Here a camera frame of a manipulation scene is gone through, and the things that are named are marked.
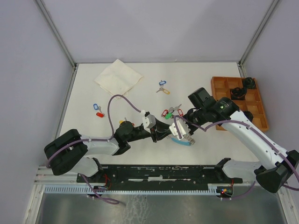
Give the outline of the red tag key bunch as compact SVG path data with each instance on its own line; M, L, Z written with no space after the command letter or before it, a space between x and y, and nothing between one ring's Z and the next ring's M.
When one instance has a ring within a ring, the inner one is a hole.
M179 116L183 116L184 113L183 113L183 111L180 109L181 105L182 105L182 104L179 104L179 105L176 106L176 107L170 107L168 110L164 110L164 111L162 112L162 114L161 114L161 117L162 117L162 118L165 118L166 114L169 113L169 112L173 114L173 116L171 117L171 119L174 118L174 113L175 113L175 112L177 112Z

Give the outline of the blue handled key organiser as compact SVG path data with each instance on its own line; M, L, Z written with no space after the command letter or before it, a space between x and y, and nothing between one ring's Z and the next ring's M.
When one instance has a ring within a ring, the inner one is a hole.
M179 145L187 146L187 147L190 147L190 146L192 146L192 145L195 143L195 140L192 139L192 138L191 138L191 141L189 141L189 140L187 140L187 139L185 139L185 138L179 140L177 137L170 137L170 139L171 139L173 142L175 142L175 143L177 143L177 144L179 144Z

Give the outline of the green tag key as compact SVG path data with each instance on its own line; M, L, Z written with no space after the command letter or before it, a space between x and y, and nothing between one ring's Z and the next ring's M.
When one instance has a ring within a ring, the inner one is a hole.
M165 119L170 119L172 116L173 116L173 114L169 112L166 114Z

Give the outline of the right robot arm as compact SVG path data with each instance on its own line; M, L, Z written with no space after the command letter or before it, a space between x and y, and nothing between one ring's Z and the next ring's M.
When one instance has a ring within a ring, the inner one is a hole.
M299 153L287 151L259 130L243 111L229 98L215 100L205 88L199 88L188 96L194 108L184 116L188 125L203 130L212 126L221 126L233 134L258 159L257 162L223 159L220 168L214 171L215 179L226 182L230 178L256 181L271 193L284 187L287 180L299 174Z

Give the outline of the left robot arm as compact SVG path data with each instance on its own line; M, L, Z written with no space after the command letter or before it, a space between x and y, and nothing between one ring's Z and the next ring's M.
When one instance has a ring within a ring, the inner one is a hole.
M131 122L124 121L116 129L112 139L88 137L81 135L77 129L71 129L44 148L48 160L46 167L54 175L75 172L93 182L99 182L103 178L103 170L98 159L94 158L95 155L122 155L131 148L130 142L151 138L156 143L170 134L170 126L157 119L150 128L145 128L143 124L134 126Z

